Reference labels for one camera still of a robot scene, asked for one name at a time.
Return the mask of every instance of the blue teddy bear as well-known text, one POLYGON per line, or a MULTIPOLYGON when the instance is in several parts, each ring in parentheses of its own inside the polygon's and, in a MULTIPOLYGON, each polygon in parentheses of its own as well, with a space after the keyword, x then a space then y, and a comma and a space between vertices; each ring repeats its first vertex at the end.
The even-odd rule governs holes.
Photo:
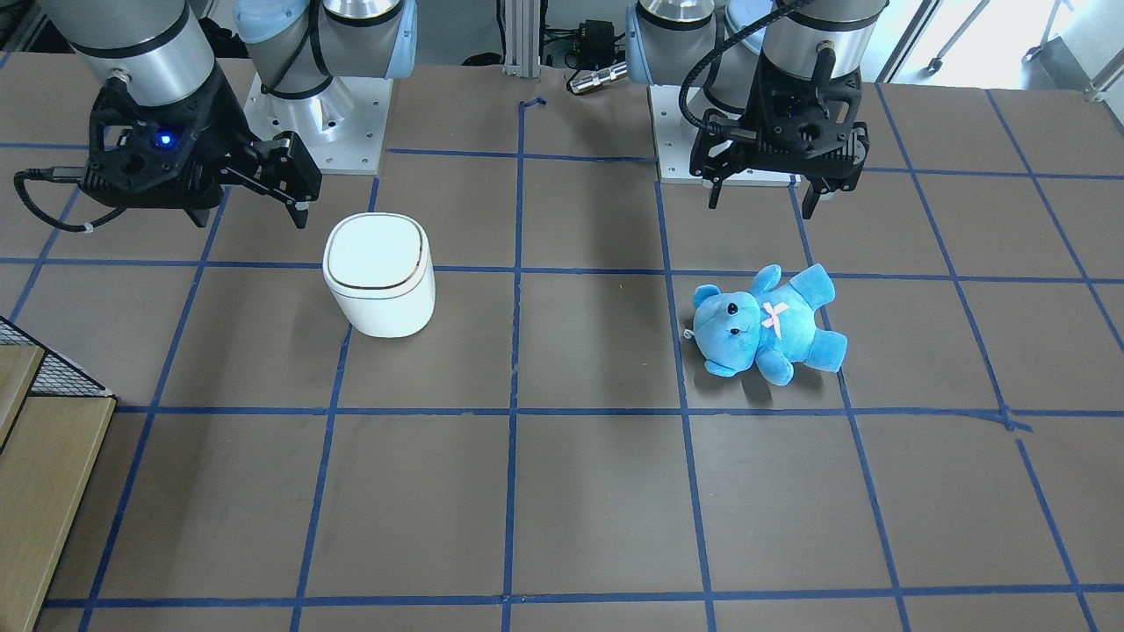
POLYGON ((780 265, 758 272, 749 292, 722 294, 715 286, 695 290, 695 338, 706 356, 706 370, 731 378, 756 361, 767 380, 785 386, 792 362, 821 371, 839 371, 846 336, 816 327, 815 312, 835 299, 835 285, 821 264, 780 282, 780 265))

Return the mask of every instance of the white mounting plate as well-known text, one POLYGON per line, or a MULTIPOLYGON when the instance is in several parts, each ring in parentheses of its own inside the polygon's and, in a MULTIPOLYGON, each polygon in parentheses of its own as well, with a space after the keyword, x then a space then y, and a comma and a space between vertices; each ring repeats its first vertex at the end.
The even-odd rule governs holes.
MULTIPOLYGON (((688 97, 694 99, 698 88, 691 88, 688 97)), ((678 85, 649 85, 649 103, 652 106, 652 133, 655 135, 655 151, 660 156, 660 181, 668 183, 699 183, 691 175, 691 146, 695 145, 695 127, 686 124, 679 114, 678 85)), ((794 175, 776 171, 743 171, 727 178, 724 187, 788 187, 794 175)))
MULTIPOLYGON (((337 136, 323 144, 312 144, 317 142, 316 138, 301 136, 301 139, 321 173, 378 175, 393 81, 365 76, 337 76, 336 81, 343 81, 360 105, 352 115, 353 120, 347 121, 347 130, 360 132, 337 136)), ((255 74, 243 111, 250 121, 250 130, 264 139, 282 132, 281 127, 273 125, 273 108, 266 101, 272 98, 262 94, 262 81, 255 74)))

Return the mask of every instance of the plush toy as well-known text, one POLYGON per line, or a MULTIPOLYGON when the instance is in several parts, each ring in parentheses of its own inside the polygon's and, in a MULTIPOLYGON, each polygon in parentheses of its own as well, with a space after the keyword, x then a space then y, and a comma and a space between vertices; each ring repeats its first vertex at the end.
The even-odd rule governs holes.
POLYGON ((818 263, 780 288, 780 265, 758 272, 749 292, 722 294, 715 286, 695 290, 695 338, 706 370, 731 378, 754 361, 767 380, 785 386, 792 362, 839 371, 846 336, 816 327, 815 312, 835 299, 835 285, 818 263))

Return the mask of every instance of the teddy bear ear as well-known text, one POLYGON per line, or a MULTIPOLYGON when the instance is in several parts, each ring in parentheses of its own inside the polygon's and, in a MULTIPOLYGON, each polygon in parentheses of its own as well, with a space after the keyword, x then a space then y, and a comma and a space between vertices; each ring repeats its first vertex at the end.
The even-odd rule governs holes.
POLYGON ((703 305, 704 300, 720 294, 722 290, 719 290, 717 286, 706 285, 695 288, 695 308, 698 309, 698 307, 703 305))

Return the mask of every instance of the small bin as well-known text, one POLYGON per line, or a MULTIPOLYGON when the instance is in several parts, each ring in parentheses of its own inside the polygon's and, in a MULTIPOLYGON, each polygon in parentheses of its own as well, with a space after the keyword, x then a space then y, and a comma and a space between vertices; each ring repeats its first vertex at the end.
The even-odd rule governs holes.
POLYGON ((332 229, 324 280, 351 324, 369 336, 417 333, 433 316, 429 240, 414 219, 363 213, 332 229))

